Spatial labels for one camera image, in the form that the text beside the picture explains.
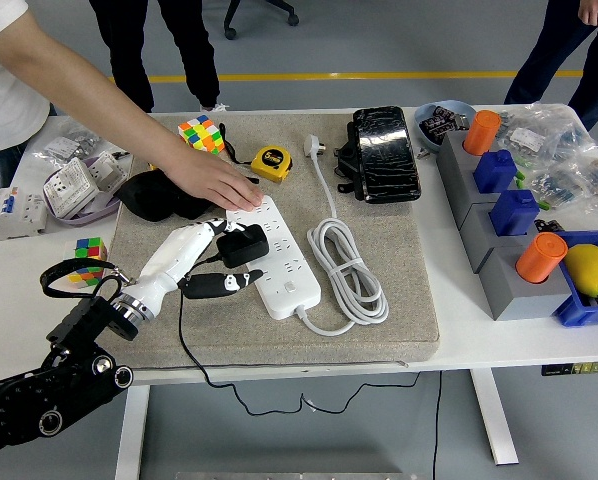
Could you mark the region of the person's left hand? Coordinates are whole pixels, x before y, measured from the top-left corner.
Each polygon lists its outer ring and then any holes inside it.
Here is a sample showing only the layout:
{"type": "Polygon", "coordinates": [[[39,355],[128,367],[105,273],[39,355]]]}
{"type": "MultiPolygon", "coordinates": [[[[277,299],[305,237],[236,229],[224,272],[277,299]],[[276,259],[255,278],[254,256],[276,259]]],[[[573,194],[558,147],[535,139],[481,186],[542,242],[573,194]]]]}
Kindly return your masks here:
{"type": "Polygon", "coordinates": [[[262,191],[224,160],[181,142],[167,153],[160,169],[187,194],[226,210],[250,211],[263,200],[262,191]]]}

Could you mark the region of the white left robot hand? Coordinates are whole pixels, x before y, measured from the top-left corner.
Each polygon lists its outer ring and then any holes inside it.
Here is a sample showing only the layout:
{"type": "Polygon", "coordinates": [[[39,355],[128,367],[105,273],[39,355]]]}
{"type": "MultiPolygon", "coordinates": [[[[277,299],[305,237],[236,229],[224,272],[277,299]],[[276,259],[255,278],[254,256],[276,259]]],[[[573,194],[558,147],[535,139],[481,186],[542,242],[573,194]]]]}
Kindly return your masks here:
{"type": "Polygon", "coordinates": [[[122,289],[113,306],[134,324],[154,319],[164,296],[176,289],[189,299],[232,295],[263,276],[247,273],[192,274],[195,262],[213,240],[218,258],[228,268],[244,265],[269,253],[268,240],[259,225],[245,226],[227,219],[212,219],[179,228],[167,237],[140,273],[122,289]]]}

